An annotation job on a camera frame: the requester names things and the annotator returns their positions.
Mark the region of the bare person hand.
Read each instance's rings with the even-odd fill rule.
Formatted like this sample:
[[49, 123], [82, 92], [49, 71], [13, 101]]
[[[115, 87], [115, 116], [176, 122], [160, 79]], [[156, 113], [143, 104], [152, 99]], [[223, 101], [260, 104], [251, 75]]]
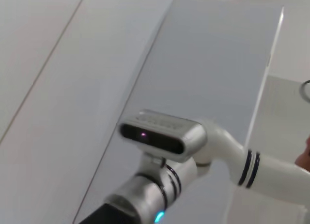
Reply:
[[310, 137], [306, 140], [306, 148], [295, 160], [295, 165], [310, 172]]

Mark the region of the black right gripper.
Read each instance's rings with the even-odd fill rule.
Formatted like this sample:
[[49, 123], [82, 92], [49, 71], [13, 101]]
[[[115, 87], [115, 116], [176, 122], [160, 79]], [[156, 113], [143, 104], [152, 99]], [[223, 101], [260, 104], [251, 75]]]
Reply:
[[134, 216], [113, 207], [103, 204], [79, 224], [136, 224]]

